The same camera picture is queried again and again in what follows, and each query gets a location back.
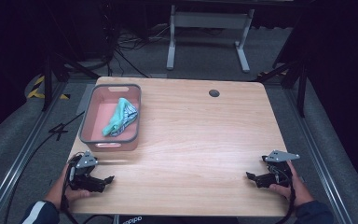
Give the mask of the teal sock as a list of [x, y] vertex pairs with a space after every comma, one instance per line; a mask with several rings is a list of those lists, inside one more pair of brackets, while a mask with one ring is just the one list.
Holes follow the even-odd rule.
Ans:
[[117, 132], [124, 123], [125, 108], [130, 102], [125, 98], [119, 98], [116, 105], [115, 113], [109, 120], [108, 124], [103, 128], [103, 136], [110, 135], [111, 133]]

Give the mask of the person's right hand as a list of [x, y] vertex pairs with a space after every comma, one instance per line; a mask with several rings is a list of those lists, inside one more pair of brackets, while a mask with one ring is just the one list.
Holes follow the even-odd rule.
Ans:
[[294, 206], [299, 207], [300, 205], [304, 203], [309, 203], [314, 200], [314, 198], [311, 196], [308, 188], [303, 183], [303, 181], [300, 179], [299, 175], [296, 172], [295, 167], [293, 166], [291, 161], [286, 162], [288, 166], [290, 167], [291, 173], [292, 173], [292, 187], [283, 187], [277, 184], [271, 184], [268, 189], [272, 192], [276, 192], [279, 195], [282, 195], [287, 200], [290, 199], [291, 196], [291, 189], [295, 190], [296, 198], [294, 200]]

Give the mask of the black stand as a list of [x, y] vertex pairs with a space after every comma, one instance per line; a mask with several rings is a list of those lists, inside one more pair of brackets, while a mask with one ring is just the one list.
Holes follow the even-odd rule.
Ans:
[[284, 89], [292, 89], [296, 82], [298, 82], [296, 109], [299, 115], [304, 118], [304, 103], [308, 74], [304, 60], [292, 61], [290, 63], [285, 63], [267, 73], [262, 72], [261, 75], [255, 79], [255, 82], [263, 83], [283, 72], [286, 73], [281, 81], [281, 86]]
[[57, 52], [50, 52], [45, 60], [43, 73], [45, 78], [45, 99], [42, 108], [43, 111], [46, 111], [52, 103], [52, 76], [55, 76], [59, 82], [67, 82], [69, 79], [69, 74], [65, 68], [66, 64], [71, 65], [73, 68], [75, 68], [75, 70], [85, 74], [90, 78], [98, 79], [100, 77], [80, 63], [75, 62]]

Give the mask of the person's left hand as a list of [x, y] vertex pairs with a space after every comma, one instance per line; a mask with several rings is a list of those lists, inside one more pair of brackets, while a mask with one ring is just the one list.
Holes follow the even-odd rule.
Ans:
[[70, 187], [67, 187], [65, 190], [62, 190], [64, 187], [64, 180], [66, 178], [67, 168], [68, 165], [65, 164], [59, 178], [55, 181], [55, 183], [52, 185], [44, 198], [45, 201], [53, 203], [58, 210], [61, 209], [63, 194], [65, 194], [69, 203], [90, 196], [90, 192], [85, 189], [73, 190]]

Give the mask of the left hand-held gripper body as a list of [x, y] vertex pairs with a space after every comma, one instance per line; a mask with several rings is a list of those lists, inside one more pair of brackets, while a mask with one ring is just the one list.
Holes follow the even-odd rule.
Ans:
[[75, 155], [69, 162], [69, 185], [71, 189], [97, 192], [97, 186], [105, 185], [103, 180], [90, 175], [97, 164], [98, 161], [89, 150]]

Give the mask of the yellow and black floor tape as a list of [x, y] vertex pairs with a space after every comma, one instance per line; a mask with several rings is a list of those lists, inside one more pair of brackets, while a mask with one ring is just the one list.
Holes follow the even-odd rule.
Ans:
[[[45, 94], [39, 92], [39, 88], [41, 87], [42, 83], [44, 82], [45, 77], [43, 75], [39, 76], [39, 78], [35, 81], [33, 87], [31, 88], [30, 92], [27, 95], [27, 98], [40, 98], [45, 99]], [[71, 94], [62, 94], [60, 99], [69, 100], [71, 98]]]

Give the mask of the striped sock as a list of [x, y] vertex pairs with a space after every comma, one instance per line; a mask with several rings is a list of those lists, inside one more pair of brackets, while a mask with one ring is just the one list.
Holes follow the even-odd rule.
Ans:
[[123, 126], [117, 132], [111, 133], [110, 136], [119, 136], [120, 134], [122, 134], [125, 129], [136, 120], [137, 116], [137, 108], [132, 104], [127, 105], [125, 108], [125, 118]]

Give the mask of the pink basket with grey rim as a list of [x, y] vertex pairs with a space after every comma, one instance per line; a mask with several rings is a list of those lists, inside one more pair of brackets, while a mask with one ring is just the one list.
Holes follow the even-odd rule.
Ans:
[[[141, 114], [141, 88], [136, 84], [102, 84], [93, 88], [79, 139], [94, 152], [135, 150]], [[113, 117], [119, 98], [127, 99], [138, 110], [136, 120], [119, 136], [103, 136], [102, 130]]]

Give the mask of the grey metal desk frame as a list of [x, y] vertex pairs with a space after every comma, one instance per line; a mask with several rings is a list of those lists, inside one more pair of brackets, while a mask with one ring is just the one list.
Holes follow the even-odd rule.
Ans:
[[171, 6], [170, 15], [170, 44], [166, 68], [173, 70], [175, 59], [175, 29], [180, 28], [216, 28], [241, 30], [241, 38], [235, 42], [235, 48], [244, 73], [250, 72], [244, 45], [251, 28], [255, 11], [249, 9], [244, 14], [212, 13], [212, 12], [184, 12], [178, 11], [175, 5]]

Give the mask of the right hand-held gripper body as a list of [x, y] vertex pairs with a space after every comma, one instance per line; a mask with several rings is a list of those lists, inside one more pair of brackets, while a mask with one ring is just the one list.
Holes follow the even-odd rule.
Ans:
[[268, 174], [258, 176], [256, 182], [265, 183], [267, 188], [271, 184], [288, 187], [292, 180], [292, 173], [286, 162], [297, 160], [299, 158], [300, 156], [298, 154], [273, 150], [267, 156], [262, 157], [262, 160], [267, 164]]

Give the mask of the aluminium floor rail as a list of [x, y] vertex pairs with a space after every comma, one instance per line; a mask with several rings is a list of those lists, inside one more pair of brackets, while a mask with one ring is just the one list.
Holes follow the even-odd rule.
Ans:
[[353, 224], [349, 211], [344, 204], [340, 193], [338, 192], [336, 182], [326, 166], [323, 156], [310, 132], [310, 128], [306, 120], [302, 118], [297, 111], [295, 95], [289, 90], [284, 90], [283, 92], [291, 106], [292, 111], [295, 113], [295, 118], [300, 130], [305, 136], [310, 159], [312, 160], [316, 172], [321, 179], [324, 191], [330, 204], [332, 205], [338, 223]]
[[16, 159], [13, 161], [7, 173], [5, 174], [5, 178], [0, 185], [0, 212], [5, 202], [10, 197], [14, 186], [18, 182], [20, 175], [25, 168], [27, 160], [31, 158], [32, 153], [34, 152], [36, 140], [39, 137], [41, 130], [48, 119], [48, 115], [50, 114], [52, 107], [55, 106], [55, 104], [60, 99], [61, 94], [64, 91], [66, 85], [66, 82], [58, 82], [56, 84], [56, 87], [52, 92], [50, 103], [47, 109], [39, 113], [32, 130], [30, 131], [23, 146], [21, 147], [19, 154], [17, 155]]

